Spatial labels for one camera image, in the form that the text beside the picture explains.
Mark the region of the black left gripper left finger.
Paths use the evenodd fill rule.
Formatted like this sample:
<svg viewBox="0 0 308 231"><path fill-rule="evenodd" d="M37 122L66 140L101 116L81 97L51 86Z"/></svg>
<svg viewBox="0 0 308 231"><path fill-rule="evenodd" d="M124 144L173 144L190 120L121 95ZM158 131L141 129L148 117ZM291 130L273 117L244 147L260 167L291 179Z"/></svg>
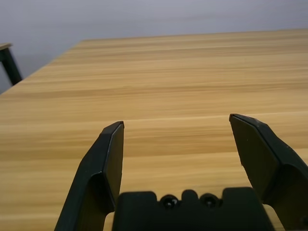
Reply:
<svg viewBox="0 0 308 231"><path fill-rule="evenodd" d="M119 196L123 148L124 122L105 127L78 166L55 230L103 230Z"/></svg>

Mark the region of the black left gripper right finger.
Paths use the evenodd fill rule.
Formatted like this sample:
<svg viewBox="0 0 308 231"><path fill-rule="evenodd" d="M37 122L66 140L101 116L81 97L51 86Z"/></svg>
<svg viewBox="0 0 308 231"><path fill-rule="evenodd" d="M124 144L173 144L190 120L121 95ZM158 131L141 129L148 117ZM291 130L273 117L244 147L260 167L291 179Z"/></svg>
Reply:
<svg viewBox="0 0 308 231"><path fill-rule="evenodd" d="M308 166L265 123L231 114L242 166L261 202L271 206L286 230L308 229Z"/></svg>

